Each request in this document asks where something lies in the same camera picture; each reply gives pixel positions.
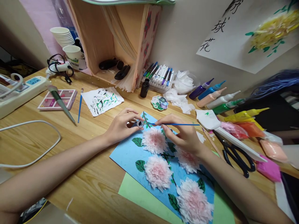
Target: tissue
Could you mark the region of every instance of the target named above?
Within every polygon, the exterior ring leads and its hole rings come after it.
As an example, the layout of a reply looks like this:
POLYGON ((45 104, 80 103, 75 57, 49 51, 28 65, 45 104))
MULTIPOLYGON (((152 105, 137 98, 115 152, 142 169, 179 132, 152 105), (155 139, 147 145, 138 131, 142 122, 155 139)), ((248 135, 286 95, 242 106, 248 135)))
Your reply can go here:
POLYGON ((193 90, 195 87, 193 84, 193 79, 188 76, 189 71, 178 71, 177 78, 174 81, 174 88, 179 94, 186 94, 193 90))
POLYGON ((182 109, 183 114, 191 114, 190 111, 195 109, 193 104, 188 104, 188 100, 186 99, 187 95, 178 95, 178 91, 176 89, 170 89, 163 97, 172 103, 174 106, 178 106, 182 109))

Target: electrical outlet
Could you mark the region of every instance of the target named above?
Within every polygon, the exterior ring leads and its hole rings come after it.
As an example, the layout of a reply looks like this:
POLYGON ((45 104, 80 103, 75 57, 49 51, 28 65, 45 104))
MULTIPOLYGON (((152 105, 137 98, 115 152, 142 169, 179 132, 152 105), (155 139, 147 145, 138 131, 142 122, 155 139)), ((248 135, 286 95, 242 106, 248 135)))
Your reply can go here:
POLYGON ((33 79, 28 80, 26 83, 29 84, 29 85, 34 85, 35 83, 37 83, 39 81, 40 81, 40 79, 33 78, 33 79))

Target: tissue paper flower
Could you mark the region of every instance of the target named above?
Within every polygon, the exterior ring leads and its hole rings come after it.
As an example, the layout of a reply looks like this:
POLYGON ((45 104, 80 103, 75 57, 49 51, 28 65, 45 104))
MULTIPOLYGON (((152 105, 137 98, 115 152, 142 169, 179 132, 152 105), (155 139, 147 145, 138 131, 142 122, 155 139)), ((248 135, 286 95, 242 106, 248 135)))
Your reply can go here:
POLYGON ((299 26, 299 11, 281 14, 261 24, 255 32, 252 32, 251 45, 256 49, 264 49, 285 38, 291 31, 299 26))
POLYGON ((153 155, 144 165, 146 179, 152 185, 152 188, 158 188, 161 192, 163 189, 170 188, 170 177, 173 172, 169 169, 170 165, 166 160, 153 155))
POLYGON ((178 158, 180 166, 187 171, 187 174, 196 173, 197 170, 200 170, 199 160, 196 156, 178 148, 177 146, 175 146, 175 149, 177 151, 174 153, 174 155, 178 158))
POLYGON ((153 154, 164 153, 167 150, 165 136, 160 130, 153 127, 143 132, 142 144, 144 145, 144 150, 153 154))
POLYGON ((212 211, 214 205, 207 201, 206 195, 198 187, 198 183, 186 178, 181 180, 181 186, 177 187, 178 205, 185 223, 207 224, 213 220, 212 211))

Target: black cable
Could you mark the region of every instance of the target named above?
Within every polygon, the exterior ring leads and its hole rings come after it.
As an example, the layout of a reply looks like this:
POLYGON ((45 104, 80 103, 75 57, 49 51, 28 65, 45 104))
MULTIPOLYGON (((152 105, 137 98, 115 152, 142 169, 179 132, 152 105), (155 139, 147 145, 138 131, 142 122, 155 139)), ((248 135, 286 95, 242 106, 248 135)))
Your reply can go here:
POLYGON ((57 61, 56 59, 54 59, 57 55, 61 56, 62 60, 63 60, 63 63, 65 63, 65 59, 64 57, 61 55, 61 54, 55 54, 55 55, 52 55, 48 60, 47 60, 47 64, 48 64, 48 69, 55 73, 55 74, 60 74, 62 76, 65 77, 65 81, 68 82, 68 83, 71 83, 72 80, 70 79, 70 77, 72 77, 74 75, 74 69, 71 67, 71 66, 68 66, 68 69, 72 70, 72 74, 69 75, 66 71, 64 72, 59 72, 58 69, 57 69, 57 65, 60 65, 61 63, 59 61, 57 61), (50 66, 51 65, 54 65, 55 66, 55 69, 56 71, 52 71, 50 66))

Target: blue paintbrush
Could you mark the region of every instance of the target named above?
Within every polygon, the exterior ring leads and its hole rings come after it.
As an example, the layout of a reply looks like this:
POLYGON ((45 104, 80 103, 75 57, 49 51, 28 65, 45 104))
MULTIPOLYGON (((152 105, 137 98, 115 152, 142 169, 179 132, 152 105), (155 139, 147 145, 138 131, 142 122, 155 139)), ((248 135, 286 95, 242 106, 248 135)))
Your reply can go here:
POLYGON ((80 105, 79 105, 79 113, 78 113, 78 123, 79 123, 79 119, 80 119, 81 103, 82 103, 82 94, 80 96, 80 105))
POLYGON ((200 124, 169 124, 169 123, 166 123, 164 125, 190 125, 190 126, 199 126, 200 124))

